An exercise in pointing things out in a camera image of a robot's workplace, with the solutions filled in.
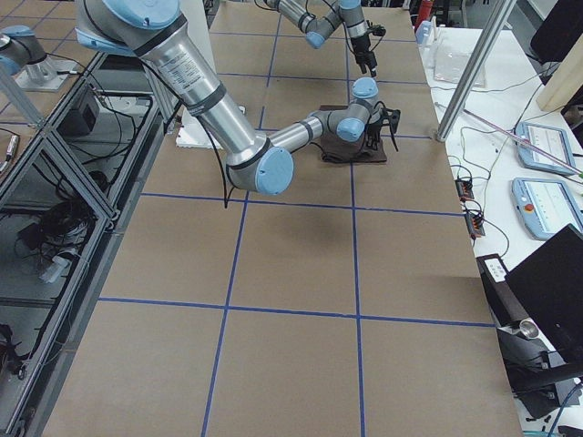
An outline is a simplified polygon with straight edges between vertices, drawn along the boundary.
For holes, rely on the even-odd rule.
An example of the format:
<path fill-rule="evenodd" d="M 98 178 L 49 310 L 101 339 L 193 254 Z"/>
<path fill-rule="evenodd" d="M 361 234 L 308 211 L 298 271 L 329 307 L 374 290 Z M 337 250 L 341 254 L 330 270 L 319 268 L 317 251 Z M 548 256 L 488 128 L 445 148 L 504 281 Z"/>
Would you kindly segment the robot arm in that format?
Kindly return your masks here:
<path fill-rule="evenodd" d="M 364 17 L 361 1 L 323 1 L 328 11 L 317 16 L 309 11 L 308 1 L 267 0 L 255 1 L 263 10 L 277 12 L 292 22 L 304 35 L 308 44 L 319 49 L 334 32 L 341 28 L 350 53 L 362 74 L 377 75 L 375 46 L 370 36 L 382 40 L 386 30 L 382 25 L 374 25 Z"/>
<path fill-rule="evenodd" d="M 226 151 L 225 184 L 263 195 L 278 195 L 291 183 L 292 152 L 324 134 L 345 142 L 375 145 L 383 127 L 396 130 L 397 109 L 378 97 L 371 25 L 358 1 L 333 1 L 318 17 L 297 1 L 268 1 L 266 7 L 296 24 L 308 44 L 319 48 L 339 27 L 352 46 L 363 77 L 341 109 L 317 110 L 270 136 L 254 129 L 188 35 L 188 20 L 177 1 L 78 1 L 77 41 L 98 52 L 138 58 Z"/>

